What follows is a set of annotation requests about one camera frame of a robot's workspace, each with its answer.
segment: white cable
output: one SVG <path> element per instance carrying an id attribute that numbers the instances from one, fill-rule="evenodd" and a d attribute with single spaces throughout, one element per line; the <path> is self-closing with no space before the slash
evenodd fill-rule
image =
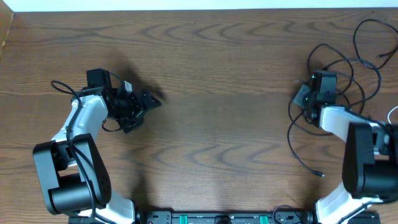
<path id="1" fill-rule="evenodd" d="M 397 108 L 398 108 L 398 106 L 394 107 L 393 109 L 390 110 L 390 112 L 388 112 L 388 115 L 387 115 L 388 123 L 392 124 L 392 122 L 391 122 L 391 120 L 390 120 L 390 114 L 391 114 L 395 109 L 397 109 Z"/>

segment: white wall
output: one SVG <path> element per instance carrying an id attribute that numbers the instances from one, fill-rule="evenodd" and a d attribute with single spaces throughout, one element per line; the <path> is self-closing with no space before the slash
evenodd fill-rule
<path id="1" fill-rule="evenodd" d="M 14 12 L 398 7 L 398 0 L 4 0 Z"/>

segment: white background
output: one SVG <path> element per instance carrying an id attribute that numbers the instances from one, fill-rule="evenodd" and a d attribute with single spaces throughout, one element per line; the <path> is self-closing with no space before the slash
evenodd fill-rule
<path id="1" fill-rule="evenodd" d="M 398 0 L 4 0 L 14 12 L 398 7 Z"/>

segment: wood grain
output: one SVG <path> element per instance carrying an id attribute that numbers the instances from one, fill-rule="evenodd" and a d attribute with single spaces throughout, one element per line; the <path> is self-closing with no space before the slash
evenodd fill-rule
<path id="1" fill-rule="evenodd" d="M 69 96 L 53 90 L 50 81 L 79 89 L 85 71 L 99 67 L 165 98 L 140 129 L 98 135 L 113 189 L 121 195 L 144 208 L 174 210 L 311 206 L 341 182 L 345 145 L 334 136 L 315 138 L 294 129 L 297 153 L 326 177 L 303 169 L 286 142 L 287 103 L 308 78 L 314 46 L 326 42 L 354 57 L 353 31 L 366 18 L 398 26 L 396 9 L 16 14 L 0 63 L 0 219 L 66 222 L 44 207 L 32 149 L 49 141 L 70 112 Z M 375 63 L 374 55 L 396 40 L 375 24 L 358 33 L 361 55 Z M 321 49 L 312 64 L 337 58 Z M 376 75 L 354 67 L 370 95 Z M 365 115 L 385 120 L 396 105 L 397 70 L 394 56 Z M 348 95 L 358 99 L 358 88 Z M 383 223 L 398 218 L 397 204 L 375 208 Z"/>

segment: wooden tabletop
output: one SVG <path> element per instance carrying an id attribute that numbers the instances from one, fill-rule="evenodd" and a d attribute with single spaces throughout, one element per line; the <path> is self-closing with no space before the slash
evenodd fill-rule
<path id="1" fill-rule="evenodd" d="M 298 155 L 326 177 L 309 173 L 287 144 L 287 104 L 309 78 L 310 51 L 325 42 L 355 57 L 353 31 L 367 18 L 398 27 L 396 9 L 17 13 L 0 64 L 1 222 L 66 223 L 44 206 L 32 150 L 51 140 L 71 110 L 70 96 L 50 81 L 79 90 L 94 68 L 164 103 L 138 130 L 99 132 L 98 150 L 122 196 L 143 208 L 174 210 L 311 206 L 341 182 L 345 144 L 293 128 Z M 396 35 L 377 24 L 358 32 L 361 55 L 376 64 L 375 55 L 395 44 Z M 338 58 L 321 49 L 312 68 Z M 369 96 L 376 74 L 354 68 Z M 366 103 L 366 116 L 386 120 L 397 105 L 397 71 L 395 55 L 381 70 L 382 87 Z M 358 88 L 348 96 L 358 99 Z M 383 223 L 396 223 L 398 203 L 374 208 Z"/>

